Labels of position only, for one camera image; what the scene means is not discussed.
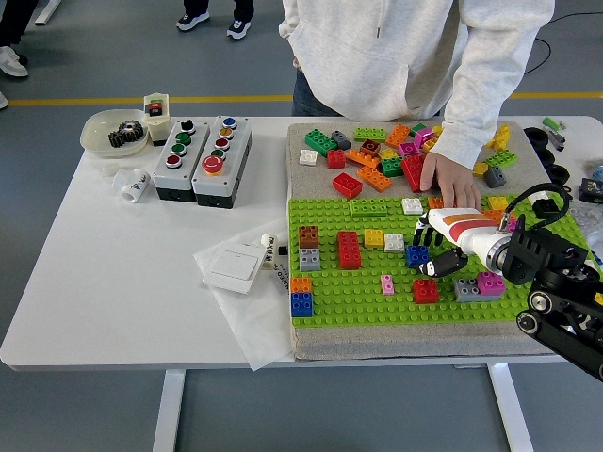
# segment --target yellow floor line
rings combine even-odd
[[[511,99],[603,99],[603,91],[594,92],[516,92]],[[232,104],[248,102],[291,102],[290,94],[270,96],[188,96],[170,97],[171,104]],[[12,99],[11,106],[40,105],[140,105],[141,97],[99,97],[83,99]]]

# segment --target white hoodie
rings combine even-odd
[[[554,0],[284,0],[279,32],[317,99],[355,121],[419,121],[473,168]]]

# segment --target green baseplate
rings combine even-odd
[[[514,196],[506,196],[510,201]],[[559,206],[560,198],[554,198]],[[428,198],[419,198],[425,211]],[[487,209],[486,198],[482,206]],[[289,273],[293,277],[312,278],[314,314],[312,317],[292,318],[296,328],[409,325],[435,323],[515,321],[516,315],[527,308],[530,285],[512,285],[505,282],[507,290],[498,301],[456,301],[453,281],[475,278],[485,268],[476,256],[469,264],[446,278],[436,280],[440,300],[435,304],[415,304],[412,284],[417,279],[427,279],[406,266],[406,254],[369,250],[363,246],[364,229],[380,229],[385,234],[403,234],[405,246],[412,245],[418,216],[405,215],[402,198],[373,198],[371,202],[387,207],[386,217],[352,217],[347,199],[291,199],[289,200]],[[528,226],[539,221],[528,201],[522,201],[513,210],[515,215],[526,214]],[[320,271],[300,271],[299,228],[318,226]],[[572,243],[588,249],[576,222],[569,214],[547,227]],[[339,268],[337,232],[358,233],[362,266],[358,270]],[[446,240],[435,247],[429,246],[430,256],[436,256],[452,245]],[[382,294],[381,276],[392,275],[395,295]]]

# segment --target hand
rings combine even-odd
[[[433,177],[442,190],[444,207],[474,207],[481,210],[481,195],[473,171],[438,153],[428,153],[421,172],[421,191],[429,190]]]

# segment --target gray floor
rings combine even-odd
[[[280,2],[256,0],[249,36],[230,42],[232,2],[209,24],[175,28],[180,1],[63,0],[19,50],[30,76],[0,73],[10,100],[290,94]],[[601,9],[560,2],[556,17]],[[540,33],[551,59],[518,92],[601,91],[603,16]],[[537,43],[530,66],[544,55]],[[82,153],[86,119],[122,105],[14,106],[0,111],[0,340]],[[286,116],[288,102],[172,104],[174,116]],[[510,100],[503,114],[588,115],[600,99]],[[512,366],[536,451],[598,450],[603,386],[565,364]],[[149,451],[161,372],[16,373],[0,364],[0,450]],[[487,371],[449,366],[189,372],[177,449],[508,450]]]

